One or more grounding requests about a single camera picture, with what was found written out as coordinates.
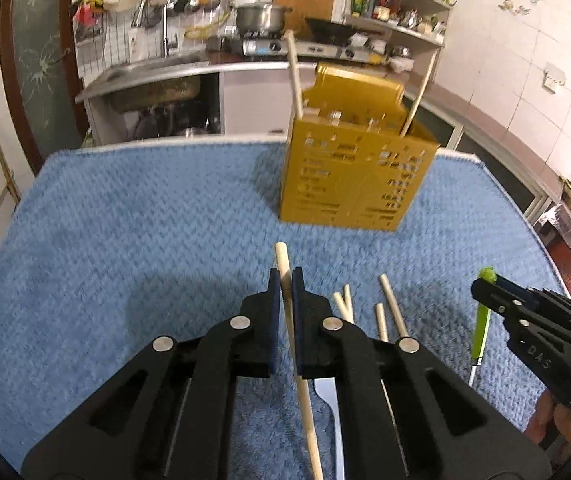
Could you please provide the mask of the person's right hand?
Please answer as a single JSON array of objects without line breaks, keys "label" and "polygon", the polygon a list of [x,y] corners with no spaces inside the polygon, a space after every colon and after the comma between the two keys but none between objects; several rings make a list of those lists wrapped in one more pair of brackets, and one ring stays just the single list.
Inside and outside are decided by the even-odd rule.
[{"label": "person's right hand", "polygon": [[551,392],[546,389],[538,399],[534,414],[532,414],[525,436],[540,444],[546,435],[549,422],[553,422],[561,436],[566,440],[566,449],[571,453],[571,408],[563,404],[555,404]]}]

